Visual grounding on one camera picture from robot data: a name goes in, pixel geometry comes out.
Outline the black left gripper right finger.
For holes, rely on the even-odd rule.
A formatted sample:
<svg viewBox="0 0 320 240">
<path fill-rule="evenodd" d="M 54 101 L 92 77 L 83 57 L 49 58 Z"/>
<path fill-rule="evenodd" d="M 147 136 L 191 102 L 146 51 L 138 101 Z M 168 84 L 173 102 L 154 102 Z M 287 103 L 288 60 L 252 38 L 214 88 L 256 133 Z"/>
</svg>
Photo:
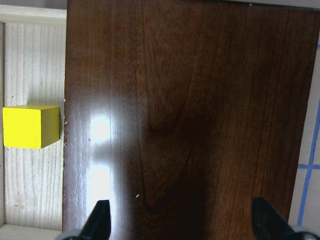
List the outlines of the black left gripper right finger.
<svg viewBox="0 0 320 240">
<path fill-rule="evenodd" d="M 309 230 L 295 230 L 263 197 L 255 197 L 251 204 L 251 227 L 257 240 L 318 240 L 320 236 Z"/>
</svg>

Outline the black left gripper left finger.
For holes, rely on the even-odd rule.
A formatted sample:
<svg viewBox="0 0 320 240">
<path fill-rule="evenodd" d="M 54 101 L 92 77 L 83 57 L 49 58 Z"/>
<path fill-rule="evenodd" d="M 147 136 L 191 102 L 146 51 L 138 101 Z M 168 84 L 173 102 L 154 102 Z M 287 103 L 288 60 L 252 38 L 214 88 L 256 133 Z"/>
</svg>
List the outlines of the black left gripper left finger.
<svg viewBox="0 0 320 240">
<path fill-rule="evenodd" d="M 109 200 L 99 200 L 82 229 L 64 232 L 56 240 L 108 240 L 111 235 Z"/>
</svg>

